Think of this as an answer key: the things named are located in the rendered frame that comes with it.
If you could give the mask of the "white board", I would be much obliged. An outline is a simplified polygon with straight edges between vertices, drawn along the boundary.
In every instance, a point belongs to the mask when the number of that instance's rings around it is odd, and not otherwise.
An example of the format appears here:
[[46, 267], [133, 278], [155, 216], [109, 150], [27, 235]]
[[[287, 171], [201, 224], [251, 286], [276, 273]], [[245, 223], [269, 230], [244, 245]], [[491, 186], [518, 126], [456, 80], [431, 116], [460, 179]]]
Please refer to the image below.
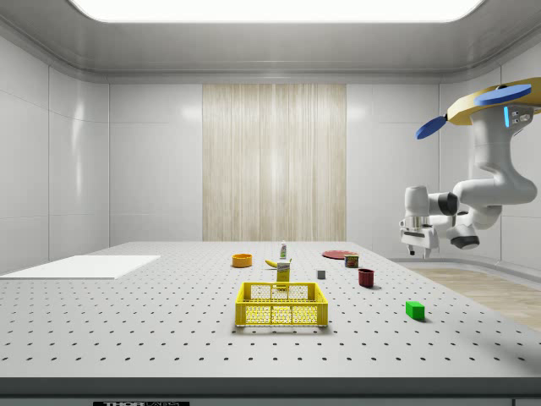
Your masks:
[[0, 276], [0, 279], [117, 279], [159, 255], [75, 255]]

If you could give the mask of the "drone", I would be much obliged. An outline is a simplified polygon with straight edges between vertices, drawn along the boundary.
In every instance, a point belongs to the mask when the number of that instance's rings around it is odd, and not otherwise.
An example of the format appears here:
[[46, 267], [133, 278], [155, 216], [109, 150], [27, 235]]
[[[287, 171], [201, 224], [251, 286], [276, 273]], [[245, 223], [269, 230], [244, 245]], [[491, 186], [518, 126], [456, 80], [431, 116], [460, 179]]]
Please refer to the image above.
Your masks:
[[424, 139], [438, 131], [447, 122], [455, 125], [471, 125], [470, 116], [489, 107], [502, 107], [507, 128], [515, 127], [520, 118], [518, 106], [532, 107], [533, 112], [527, 113], [527, 118], [541, 111], [541, 77], [509, 82], [503, 85], [490, 86], [487, 89], [474, 92], [455, 101], [445, 116], [439, 116], [424, 124], [417, 130], [417, 140]]

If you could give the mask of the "yellow basket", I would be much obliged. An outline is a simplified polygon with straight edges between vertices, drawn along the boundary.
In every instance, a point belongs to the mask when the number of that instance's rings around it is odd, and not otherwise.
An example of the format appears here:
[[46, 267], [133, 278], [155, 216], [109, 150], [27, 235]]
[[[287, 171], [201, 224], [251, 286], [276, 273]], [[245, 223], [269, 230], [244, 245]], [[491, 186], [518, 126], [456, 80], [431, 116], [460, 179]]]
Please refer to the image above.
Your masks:
[[327, 326], [328, 301], [317, 283], [242, 283], [237, 326]]

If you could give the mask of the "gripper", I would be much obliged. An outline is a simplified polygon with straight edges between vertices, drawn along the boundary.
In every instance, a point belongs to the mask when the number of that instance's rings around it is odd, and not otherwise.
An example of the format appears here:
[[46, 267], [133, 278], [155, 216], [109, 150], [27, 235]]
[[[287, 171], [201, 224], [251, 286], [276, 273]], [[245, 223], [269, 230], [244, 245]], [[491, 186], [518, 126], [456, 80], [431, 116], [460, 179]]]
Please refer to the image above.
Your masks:
[[405, 217], [400, 221], [400, 228], [401, 241], [410, 255], [414, 255], [415, 248], [419, 247], [423, 250], [423, 258], [427, 259], [431, 250], [439, 247], [437, 232], [428, 217]]

